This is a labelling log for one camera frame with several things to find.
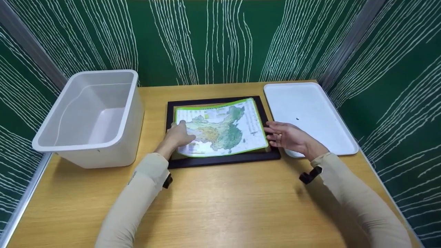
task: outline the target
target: green curtain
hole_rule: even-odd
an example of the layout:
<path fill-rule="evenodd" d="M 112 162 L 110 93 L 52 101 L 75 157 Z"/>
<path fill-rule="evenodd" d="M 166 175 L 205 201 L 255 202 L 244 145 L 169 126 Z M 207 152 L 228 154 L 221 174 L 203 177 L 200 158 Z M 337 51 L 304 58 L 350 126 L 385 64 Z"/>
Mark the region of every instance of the green curtain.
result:
<path fill-rule="evenodd" d="M 40 163 L 31 141 L 58 94 L 0 24 L 0 235 Z"/>
<path fill-rule="evenodd" d="M 441 2 L 389 0 L 328 94 L 426 247 L 441 244 Z"/>
<path fill-rule="evenodd" d="M 319 79 L 366 0 L 7 0 L 66 77 L 142 86 Z"/>

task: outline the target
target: hand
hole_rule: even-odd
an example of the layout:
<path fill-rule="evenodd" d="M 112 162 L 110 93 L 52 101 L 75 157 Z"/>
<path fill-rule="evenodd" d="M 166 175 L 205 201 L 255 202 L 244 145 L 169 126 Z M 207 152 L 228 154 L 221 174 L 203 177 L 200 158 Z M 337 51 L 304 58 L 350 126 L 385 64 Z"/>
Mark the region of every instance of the hand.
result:
<path fill-rule="evenodd" d="M 164 139 L 158 145 L 155 152 L 161 154 L 165 159 L 169 159 L 176 148 L 189 144 L 195 138 L 195 135 L 187 134 L 187 126 L 184 120 L 179 122 L 179 125 L 172 123 L 172 127 L 167 130 Z"/>
<path fill-rule="evenodd" d="M 266 124 L 269 128 L 264 128 L 265 132 L 271 133 L 266 138 L 273 147 L 300 152 L 309 161 L 329 152 L 323 144 L 292 124 L 277 121 L 268 121 Z"/>

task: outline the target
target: map of china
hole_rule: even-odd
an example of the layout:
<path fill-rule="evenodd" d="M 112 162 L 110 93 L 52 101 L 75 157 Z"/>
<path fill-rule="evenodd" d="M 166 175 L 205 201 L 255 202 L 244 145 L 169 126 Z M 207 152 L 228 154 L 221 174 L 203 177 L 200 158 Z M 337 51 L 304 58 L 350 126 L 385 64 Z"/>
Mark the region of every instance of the map of china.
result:
<path fill-rule="evenodd" d="M 187 122 L 188 134 L 196 135 L 199 142 L 211 142 L 214 151 L 218 149 L 231 149 L 242 140 L 242 131 L 237 128 L 237 121 L 242 118 L 245 108 L 230 106 L 227 116 L 222 122 L 212 123 L 198 116 Z"/>

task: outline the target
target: laminated map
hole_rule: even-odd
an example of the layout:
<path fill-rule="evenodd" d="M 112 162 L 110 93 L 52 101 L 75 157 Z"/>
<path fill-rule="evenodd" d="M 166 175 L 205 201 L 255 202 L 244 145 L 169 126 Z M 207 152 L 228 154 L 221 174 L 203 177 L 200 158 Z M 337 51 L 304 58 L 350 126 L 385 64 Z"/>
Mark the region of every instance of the laminated map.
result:
<path fill-rule="evenodd" d="M 252 98 L 207 107 L 176 108 L 176 123 L 185 120 L 188 134 L 196 135 L 178 153 L 188 157 L 225 156 L 268 146 Z"/>

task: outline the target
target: person's left hand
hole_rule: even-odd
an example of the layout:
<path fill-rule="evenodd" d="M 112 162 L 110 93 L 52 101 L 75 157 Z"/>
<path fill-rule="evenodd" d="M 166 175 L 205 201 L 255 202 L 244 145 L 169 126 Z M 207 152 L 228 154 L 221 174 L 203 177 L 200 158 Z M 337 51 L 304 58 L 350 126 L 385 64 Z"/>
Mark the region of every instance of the person's left hand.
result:
<path fill-rule="evenodd" d="M 189 144 L 195 138 L 195 135 L 187 134 L 187 126 L 184 120 L 180 121 L 179 125 L 172 123 L 172 127 L 167 130 L 164 140 L 162 140 L 155 152 L 161 154 L 165 159 L 169 159 L 176 148 Z"/>

